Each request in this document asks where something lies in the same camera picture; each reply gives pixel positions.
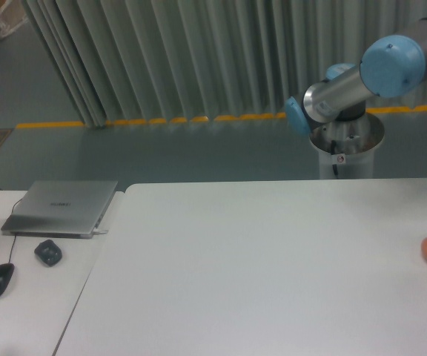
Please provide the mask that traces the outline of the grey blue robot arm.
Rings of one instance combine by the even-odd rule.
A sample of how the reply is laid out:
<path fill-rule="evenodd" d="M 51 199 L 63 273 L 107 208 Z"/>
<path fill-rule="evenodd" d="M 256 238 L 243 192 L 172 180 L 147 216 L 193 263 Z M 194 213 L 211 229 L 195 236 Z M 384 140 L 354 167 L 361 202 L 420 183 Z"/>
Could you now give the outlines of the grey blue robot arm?
<path fill-rule="evenodd" d="M 302 99 L 285 102 L 285 115 L 300 134 L 330 122 L 353 120 L 372 96 L 404 96 L 427 80 L 427 17 L 373 43 L 360 63 L 310 86 Z"/>

